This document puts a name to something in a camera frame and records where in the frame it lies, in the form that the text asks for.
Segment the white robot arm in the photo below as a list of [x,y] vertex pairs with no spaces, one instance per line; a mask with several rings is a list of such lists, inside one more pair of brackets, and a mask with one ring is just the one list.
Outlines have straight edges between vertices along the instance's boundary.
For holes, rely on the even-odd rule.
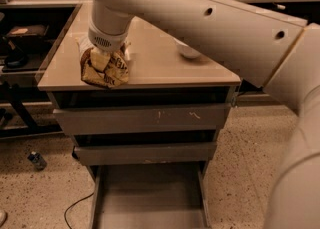
[[232,0],[93,0],[89,37],[123,43],[139,17],[260,87],[298,116],[264,229],[320,229],[320,28]]

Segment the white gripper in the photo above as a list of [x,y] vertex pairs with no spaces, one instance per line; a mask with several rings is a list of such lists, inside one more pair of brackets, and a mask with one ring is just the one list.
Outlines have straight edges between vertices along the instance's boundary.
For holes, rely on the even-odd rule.
[[95,46],[90,51],[92,66],[99,72],[103,72],[110,60],[110,53],[120,50],[127,37],[127,32],[123,34],[111,35],[99,30],[93,23],[89,24],[88,38]]

